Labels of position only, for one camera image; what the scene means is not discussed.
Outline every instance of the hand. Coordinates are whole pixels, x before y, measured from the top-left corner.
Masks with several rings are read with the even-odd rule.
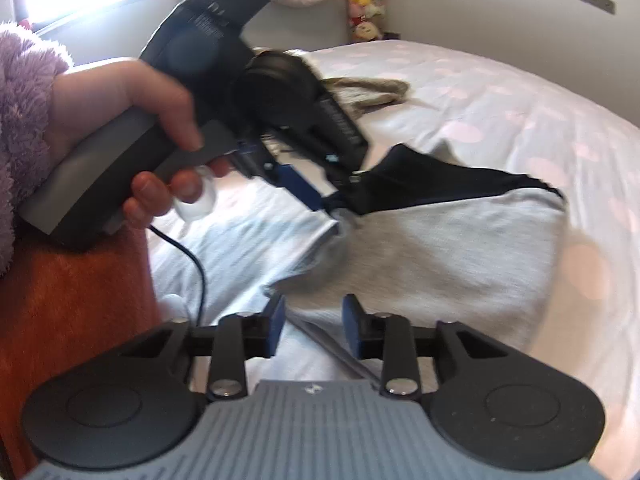
[[[54,79],[44,133],[53,163],[132,105],[158,115],[161,126],[180,148],[195,151],[202,146],[189,91],[140,60],[117,59],[79,66]],[[230,170],[223,158],[209,166],[216,176]],[[134,227],[145,228],[154,216],[171,209],[172,195],[195,202],[202,193],[202,181],[193,170],[181,170],[167,185],[144,171],[134,177],[131,190],[133,196],[123,205],[125,218]]]

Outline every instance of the bed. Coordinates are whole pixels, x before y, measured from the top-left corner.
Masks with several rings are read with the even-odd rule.
[[[308,60],[324,76],[411,83],[404,104],[360,119],[373,141],[368,166],[398,142],[421,150],[446,139],[467,165],[529,173],[566,195],[570,226],[529,353],[600,396],[607,425],[592,463],[611,480],[629,480],[640,470],[640,130],[537,76],[437,46],[376,41],[320,50]],[[316,168],[294,163],[330,191]],[[265,221],[273,218],[276,226]],[[286,218],[302,219],[302,229],[300,223],[289,229]],[[218,204],[208,218],[184,224],[171,213],[156,225],[204,262],[210,282],[205,322],[214,323],[231,312],[259,310],[261,286],[329,221],[282,190],[232,175],[220,181]],[[220,237],[225,244],[216,243]],[[237,251],[221,249],[229,243]],[[157,295],[179,294],[195,305],[200,283],[192,263],[153,236],[150,255]],[[196,380],[203,372],[201,367]],[[278,355],[252,360],[248,375],[251,385],[263,378],[359,376],[290,324]]]

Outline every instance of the cable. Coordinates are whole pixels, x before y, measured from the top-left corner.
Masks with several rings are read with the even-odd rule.
[[[200,273],[200,279],[202,281],[202,287],[200,288],[200,304],[198,305],[198,313],[196,315],[195,326],[200,326],[202,324],[202,318],[204,316],[204,303],[205,303],[205,300],[207,299],[207,275],[205,274],[204,267],[202,266],[202,262],[198,259],[198,257],[195,254],[193,254],[190,250],[188,250],[184,245],[182,245],[180,242],[177,242],[170,236],[164,234],[161,230],[157,229],[156,227],[153,227],[152,225],[149,226],[149,230],[153,234],[162,238],[162,240],[164,240],[165,242],[171,244],[178,250],[182,251],[188,257],[188,259],[190,259],[198,268],[198,272]]]

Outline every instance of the metal screw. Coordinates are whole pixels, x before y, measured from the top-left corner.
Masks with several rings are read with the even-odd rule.
[[[322,390],[324,390],[324,388],[320,386],[320,384],[311,384],[305,387],[305,391],[309,395],[319,394]]]
[[[241,390],[241,384],[234,379],[218,379],[209,387],[209,391],[216,397],[231,397],[239,394]]]
[[[385,388],[390,394],[405,396],[416,392],[418,383],[407,378],[391,379],[385,384]]]

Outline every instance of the gray gripper base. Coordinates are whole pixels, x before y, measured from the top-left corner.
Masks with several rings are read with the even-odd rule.
[[[603,480],[587,461],[546,472],[477,462],[434,430],[418,404],[367,381],[263,381],[211,404],[193,432],[151,462],[112,472],[43,462],[28,480]]]

